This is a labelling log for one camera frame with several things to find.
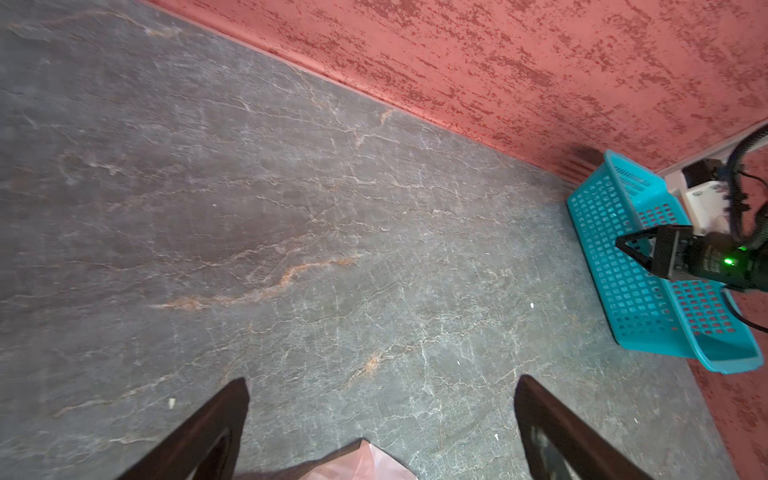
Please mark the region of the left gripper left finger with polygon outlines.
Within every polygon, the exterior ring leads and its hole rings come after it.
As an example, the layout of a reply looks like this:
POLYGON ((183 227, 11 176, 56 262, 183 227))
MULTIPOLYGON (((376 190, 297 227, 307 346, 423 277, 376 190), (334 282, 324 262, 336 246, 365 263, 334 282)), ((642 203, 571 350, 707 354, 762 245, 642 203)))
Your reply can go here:
POLYGON ((244 378, 225 385, 122 479, 231 479, 250 395, 244 378))

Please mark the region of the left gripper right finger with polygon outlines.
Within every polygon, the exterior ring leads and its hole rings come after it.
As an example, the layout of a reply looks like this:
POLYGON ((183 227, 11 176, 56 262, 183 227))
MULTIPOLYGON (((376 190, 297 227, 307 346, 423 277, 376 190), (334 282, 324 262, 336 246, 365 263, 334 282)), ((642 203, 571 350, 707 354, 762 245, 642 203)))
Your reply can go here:
POLYGON ((648 479, 534 377, 520 377, 514 410, 533 479, 648 479))

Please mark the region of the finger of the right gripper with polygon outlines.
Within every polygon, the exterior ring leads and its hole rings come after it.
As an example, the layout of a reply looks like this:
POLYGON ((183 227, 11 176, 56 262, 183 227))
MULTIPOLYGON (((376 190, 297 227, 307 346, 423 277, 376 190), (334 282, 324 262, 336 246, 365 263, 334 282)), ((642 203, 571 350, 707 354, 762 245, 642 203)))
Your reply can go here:
POLYGON ((657 230, 657 227, 651 227, 621 235, 615 240, 615 246, 622 251, 651 252, 654 248, 657 230))
POLYGON ((624 248, 623 252, 639 264, 649 274, 654 275, 654 263, 653 257, 644 254, 642 251, 635 248, 624 248))

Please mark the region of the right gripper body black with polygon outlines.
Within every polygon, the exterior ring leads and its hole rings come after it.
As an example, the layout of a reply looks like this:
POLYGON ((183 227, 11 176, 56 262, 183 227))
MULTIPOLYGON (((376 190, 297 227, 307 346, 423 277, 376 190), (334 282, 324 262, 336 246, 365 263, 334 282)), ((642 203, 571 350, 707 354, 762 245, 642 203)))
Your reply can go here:
POLYGON ((729 234, 694 234, 692 226, 657 227, 651 251, 654 275, 667 280, 703 279, 739 291, 767 291, 767 248, 750 250, 729 234))

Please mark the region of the pink plastic bag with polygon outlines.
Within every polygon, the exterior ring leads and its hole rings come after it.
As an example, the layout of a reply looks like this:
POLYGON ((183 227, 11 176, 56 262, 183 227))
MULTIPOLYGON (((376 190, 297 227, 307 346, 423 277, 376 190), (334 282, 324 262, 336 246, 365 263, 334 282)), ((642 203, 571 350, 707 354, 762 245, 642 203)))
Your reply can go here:
POLYGON ((362 439, 320 460, 301 480, 417 480, 407 467, 362 439))

